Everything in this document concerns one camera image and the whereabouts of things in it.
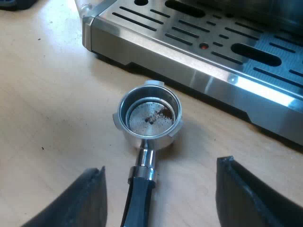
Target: coffee residue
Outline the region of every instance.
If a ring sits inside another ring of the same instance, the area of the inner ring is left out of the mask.
[[[159,111],[155,111],[155,113],[152,115],[152,116],[149,116],[147,118],[145,118],[145,122],[149,122],[149,124],[153,124],[156,119],[158,118],[163,118],[164,119],[170,119],[170,120],[173,120],[173,115],[172,115],[172,112],[166,108],[166,107],[163,107],[162,109],[160,109]]]
[[[162,114],[165,118],[169,118],[172,120],[172,112],[166,107],[160,109],[159,111],[155,111],[155,112],[156,112],[156,114]]]

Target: drip tray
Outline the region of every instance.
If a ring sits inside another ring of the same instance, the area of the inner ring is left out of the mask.
[[[83,19],[83,45],[234,106],[253,124],[303,145],[300,27],[218,6],[105,0]]]

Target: portafilter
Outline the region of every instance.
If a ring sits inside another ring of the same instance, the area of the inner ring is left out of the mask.
[[[131,167],[122,227],[146,227],[152,189],[156,185],[156,153],[170,145],[182,127],[178,97],[164,83],[148,80],[128,92],[113,114],[116,127],[139,150]]]

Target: black object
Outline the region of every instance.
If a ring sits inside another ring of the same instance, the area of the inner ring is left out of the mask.
[[[18,9],[28,9],[35,2],[36,2],[36,0],[17,0],[17,8]]]
[[[0,9],[17,10],[28,9],[36,0],[0,0]]]
[[[233,157],[217,159],[221,227],[302,227],[303,208],[259,180]]]
[[[87,169],[56,200],[22,227],[105,227],[105,168]]]
[[[155,182],[143,177],[129,179],[129,189],[121,227],[147,227]]]

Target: light wood surface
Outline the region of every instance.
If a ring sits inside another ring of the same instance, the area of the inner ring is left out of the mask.
[[[108,64],[81,43],[74,0],[0,10],[0,223],[17,227],[88,167],[106,166],[107,226],[120,226],[136,152],[112,121],[121,97],[148,79]],[[158,159],[151,227],[218,227],[217,157],[303,205],[303,150],[173,89],[184,128]]]

